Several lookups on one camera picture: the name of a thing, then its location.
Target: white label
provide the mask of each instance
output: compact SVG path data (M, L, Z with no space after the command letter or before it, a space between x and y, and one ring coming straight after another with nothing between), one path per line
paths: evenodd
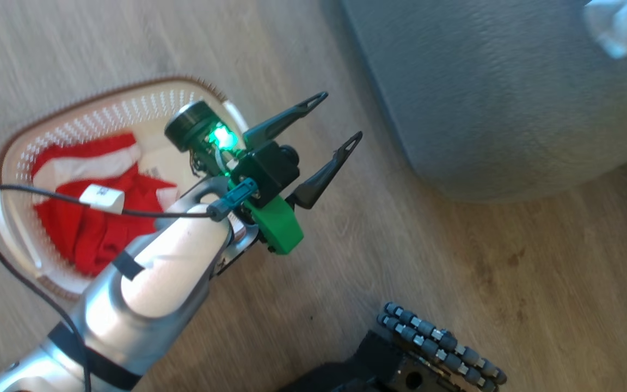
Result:
M92 209L120 214L125 207L125 193L117 189L91 184L82 193L79 201L89 204Z

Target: gray wheel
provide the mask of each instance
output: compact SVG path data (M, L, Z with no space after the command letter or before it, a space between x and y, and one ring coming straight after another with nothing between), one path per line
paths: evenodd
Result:
M417 336L417 331L410 327L403 328L403 332L401 332L401 337L406 342L413 342L413 339Z
M420 325L417 326L417 331L420 332L420 335L423 335L425 338L432 337L433 330L435 330L435 325L425 320L422 320L420 322Z
M476 363L478 363L478 360L480 360L481 356L471 347L466 346L465 350L466 351L461 356L461 360L463 360L463 363L468 366L475 366Z
M478 385L478 381L481 379L481 373L478 370L473 369L472 367L468 368L468 372L463 376L463 379L471 385Z
M378 315L376 316L376 322L378 322L379 325L381 325L382 327L385 327L384 320L386 320L386 317L388 316L386 316L385 313Z
M384 305L384 310L386 310L386 312L388 312L390 315L396 315L396 310L398 308L400 308L401 306L398 305L398 303L395 302L386 302L386 305Z
M458 368L461 367L461 360L454 354L447 354L444 363L446 368L454 373L458 373Z
M481 392L494 392L497 389L497 386L494 382L486 379L485 384L481 387Z
M485 377L493 377L495 375L495 370L497 370L497 367L495 367L495 365L493 365L492 362L490 362L489 360L483 358L483 361L485 362L483 364L483 367L481 368L481 374L484 375Z
M410 320L412 320L413 317L417 317L415 313L411 312L410 310L403 310L398 319L401 320L401 322L405 325L410 325Z
M497 375L495 376L495 384L503 385L507 383L507 375L499 367L497 368Z
M437 355L437 350L440 349L440 346L431 339L425 339L425 342L422 343L420 349L423 353L428 355L428 359L434 359L435 355Z
M451 335L451 332L449 331L445 332L445 335L442 337L442 339L440 339L440 347L442 347L444 350L447 350L448 352L452 352L453 349L456 348L457 344L458 340L456 340L456 338L453 337L453 335Z
M401 323L401 322L399 322L399 320L397 318L389 317L386 320L386 329L388 329L388 330L396 330L396 325L398 325L399 323Z

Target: black strap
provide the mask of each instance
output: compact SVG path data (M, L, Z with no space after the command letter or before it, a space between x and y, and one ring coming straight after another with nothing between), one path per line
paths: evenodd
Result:
M58 323L55 328L47 335L52 342L59 347L62 352L70 359L77 363L81 363L79 342L74 337L67 325ZM86 347L87 361L89 362L89 371L91 374L107 382L108 384L121 390L132 390L141 379L140 375L129 372L124 367L116 365L111 360L103 357L94 350Z
M134 279L137 274L144 270L144 267L139 265L139 263L124 250L113 260L113 265L122 273L122 276L125 276L125 278L129 280Z

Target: basket rim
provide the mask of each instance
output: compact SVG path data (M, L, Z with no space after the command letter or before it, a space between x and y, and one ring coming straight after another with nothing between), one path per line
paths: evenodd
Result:
M28 120L28 121L23 122L24 124L23 126L16 127L17 131L13 132L13 134L11 134L11 136L8 137L7 141L5 141L0 147L0 185L2 185L2 165L3 165L3 161L5 157L7 156L7 152L10 149L10 147L16 142L16 140L18 140L18 138L22 134L25 134L25 132L30 131L30 129L33 129L34 127L37 127L40 124L46 121L49 121L53 119L54 117L59 116L60 114L63 114L65 112L70 112L74 109L78 109L79 107L82 107L84 105L89 104L90 102L93 102L94 100L104 99L104 97L109 97L115 94L120 94L125 91L139 89L141 87L147 87L152 84L164 83L164 82L194 83L194 84L199 85L199 87L202 87L202 89L206 89L207 91L212 92L214 94L214 97L216 97L219 100L219 102L221 102L222 104L224 104L224 102L228 100L226 95L222 93L221 91L219 91L219 89L217 89L217 87L214 86L214 84L207 82L206 80L200 77L192 77L189 75L182 75L182 74L171 74L171 75L164 75L164 76L158 76L158 77L151 77L149 79L144 79L139 82L131 82L127 84L122 84L117 87L111 87L110 89L102 90L101 92L97 94L89 94L83 97L82 99L71 100L67 104L58 105L57 107L55 107L55 109L45 112L45 114L42 114L37 117L33 117L33 120Z
M68 112L72 112L75 109L83 107L84 105L90 104L96 100L105 99L105 97L114 96L115 94L122 94L127 91L132 91L135 89L141 89L142 87L149 87L154 84L161 84L166 82L187 82L196 85L197 87L209 91L215 99L219 101L222 105L227 104L229 101L228 97L219 89L217 89L214 84L207 82L206 80L199 77L192 77L190 75L182 75L182 74L169 74L169 75L160 75L157 77L150 77L147 79L140 80L138 82L130 82L121 84L117 87L111 87L109 89L101 90L96 94L88 94L82 99L74 99L67 102L64 105L58 105L55 109L52 109L47 112L43 112L42 115L34 116L33 120L23 121L22 126L17 126L15 129L17 131L13 132L10 137L2 144L0 147L0 185L3 182L2 179L2 167L5 159L7 158L7 154L11 148L11 146L20 139L20 137L26 132L34 129L35 127L44 124L46 121L50 121L57 116L63 115ZM35 276L35 280L40 283L43 287L50 290L50 292L55 295L64 298L68 301L76 301L79 298L79 295L74 292L69 292L66 288L60 286L46 275Z

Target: gray fabric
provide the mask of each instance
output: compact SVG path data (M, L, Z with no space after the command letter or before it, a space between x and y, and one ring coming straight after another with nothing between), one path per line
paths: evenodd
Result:
M627 161L627 58L586 0L345 0L415 171L451 198L555 193Z

